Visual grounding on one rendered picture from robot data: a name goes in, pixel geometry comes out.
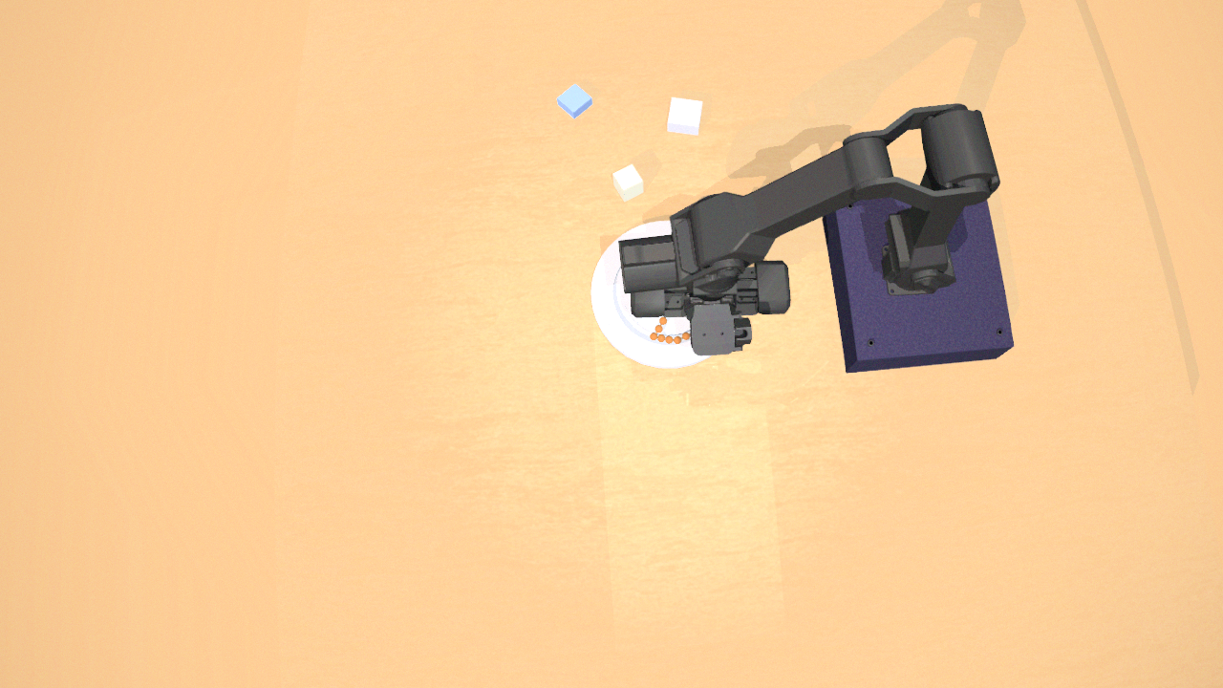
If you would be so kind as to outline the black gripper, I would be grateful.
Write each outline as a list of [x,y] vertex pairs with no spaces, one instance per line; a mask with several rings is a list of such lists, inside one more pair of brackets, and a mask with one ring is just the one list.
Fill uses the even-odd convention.
[[781,262],[756,262],[740,273],[737,282],[725,290],[681,288],[649,290],[631,293],[631,314],[647,317],[686,317],[684,299],[715,301],[725,295],[737,297],[737,310],[742,317],[777,314],[783,317],[790,308],[789,266]]

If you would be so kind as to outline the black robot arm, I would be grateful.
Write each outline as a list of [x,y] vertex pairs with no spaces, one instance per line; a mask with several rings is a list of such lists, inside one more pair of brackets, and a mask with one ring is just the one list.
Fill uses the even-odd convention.
[[[922,137],[927,167],[920,185],[892,175],[888,145],[910,130]],[[624,293],[729,288],[784,233],[852,202],[874,199],[912,205],[884,222],[888,292],[934,293],[956,282],[947,236],[959,214],[988,200],[999,185],[978,110],[960,103],[912,108],[885,130],[855,132],[837,152],[747,196],[724,191],[693,202],[670,215],[670,235],[616,241]],[[696,356],[730,356],[751,343],[750,318],[737,310],[737,297],[690,297],[684,309]]]

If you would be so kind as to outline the white round board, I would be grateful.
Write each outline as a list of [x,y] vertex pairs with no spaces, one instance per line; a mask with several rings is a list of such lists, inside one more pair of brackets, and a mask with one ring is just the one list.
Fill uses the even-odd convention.
[[[700,364],[709,356],[696,356],[689,340],[682,339],[690,331],[687,317],[667,317],[667,325],[660,325],[660,317],[636,318],[631,314],[631,295],[624,293],[623,271],[616,241],[654,238],[670,235],[670,221],[647,222],[624,232],[607,252],[600,255],[592,277],[592,309],[600,332],[623,356],[632,358],[638,364],[656,369],[684,369]],[[656,332],[660,325],[663,331]],[[651,340],[651,332],[664,334],[681,343]]]

